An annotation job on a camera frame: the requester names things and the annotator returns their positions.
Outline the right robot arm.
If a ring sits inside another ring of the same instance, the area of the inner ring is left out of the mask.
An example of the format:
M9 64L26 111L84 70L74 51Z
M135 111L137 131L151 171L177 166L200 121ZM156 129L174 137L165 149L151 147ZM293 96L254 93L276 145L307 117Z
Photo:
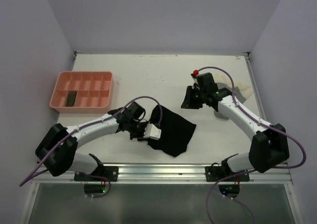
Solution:
M200 109L207 105L234 122L251 141L248 152L221 162L223 179L233 180L238 172L249 169L264 173L289 159L288 141L282 125L272 125L254 113L245 115L236 96L227 88L219 88L211 73L200 74L195 70L191 76L194 84L187 86L181 108Z

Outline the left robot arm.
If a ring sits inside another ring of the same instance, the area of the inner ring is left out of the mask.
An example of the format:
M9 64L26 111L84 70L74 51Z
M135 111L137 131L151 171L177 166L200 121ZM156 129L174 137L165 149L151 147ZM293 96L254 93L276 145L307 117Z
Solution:
M81 125L64 127L60 123L53 125L37 149L36 156L52 176L66 171L86 174L89 179L99 180L104 174L104 165L93 154L77 153L81 146L106 135L121 131L130 133L130 139L143 138L147 122L138 119L145 109L132 102L126 108L111 110L102 117Z

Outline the black underwear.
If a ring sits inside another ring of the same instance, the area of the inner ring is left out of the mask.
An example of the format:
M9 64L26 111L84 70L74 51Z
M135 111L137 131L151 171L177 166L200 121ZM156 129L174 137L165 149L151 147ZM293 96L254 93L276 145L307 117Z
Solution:
M172 157L185 153L197 125L165 107L160 111L159 106L156 106L150 116L150 122L157 124L160 119L160 139L148 139L148 145Z

